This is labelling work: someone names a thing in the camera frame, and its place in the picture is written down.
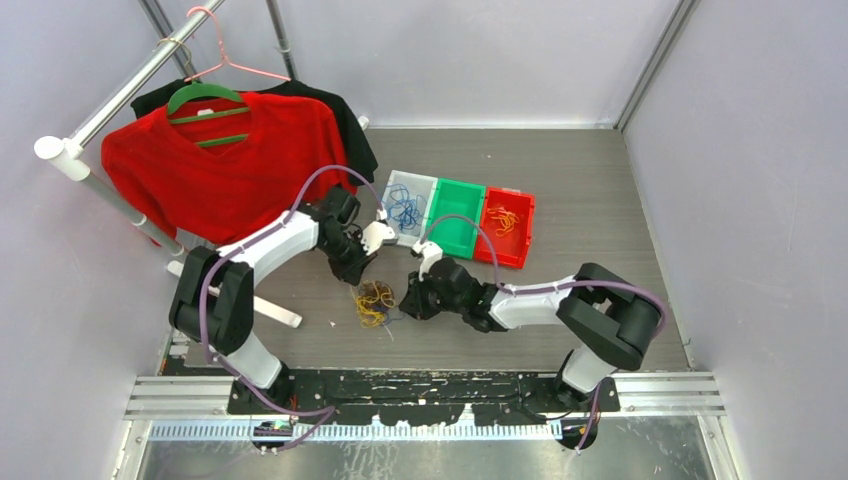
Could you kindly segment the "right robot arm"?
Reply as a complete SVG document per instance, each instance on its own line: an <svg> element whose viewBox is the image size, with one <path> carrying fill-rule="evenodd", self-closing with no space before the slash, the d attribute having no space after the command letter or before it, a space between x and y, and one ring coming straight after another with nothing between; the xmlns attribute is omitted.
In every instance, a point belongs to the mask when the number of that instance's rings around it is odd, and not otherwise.
<svg viewBox="0 0 848 480"><path fill-rule="evenodd" d="M508 285L482 282L450 258L409 274L399 309L417 320L457 314L482 333L566 327L580 345L566 355L554 388L571 411L590 402L612 373L640 369L667 317L655 295L596 263L553 283Z"/></svg>

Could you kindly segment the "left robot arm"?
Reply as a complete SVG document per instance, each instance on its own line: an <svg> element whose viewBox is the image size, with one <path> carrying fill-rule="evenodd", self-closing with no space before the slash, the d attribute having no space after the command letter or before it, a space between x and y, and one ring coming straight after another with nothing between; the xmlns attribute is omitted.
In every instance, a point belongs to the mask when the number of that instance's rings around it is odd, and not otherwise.
<svg viewBox="0 0 848 480"><path fill-rule="evenodd" d="M357 285L384 245L398 240L380 210L364 229L352 225L359 200L336 186L323 199L284 212L245 239L217 250L196 247L185 259L169 311L169 323L219 355L253 385L252 398L269 413L292 397L288 366L271 354L254 331L254 288L297 255L318 249L333 275Z"/></svg>

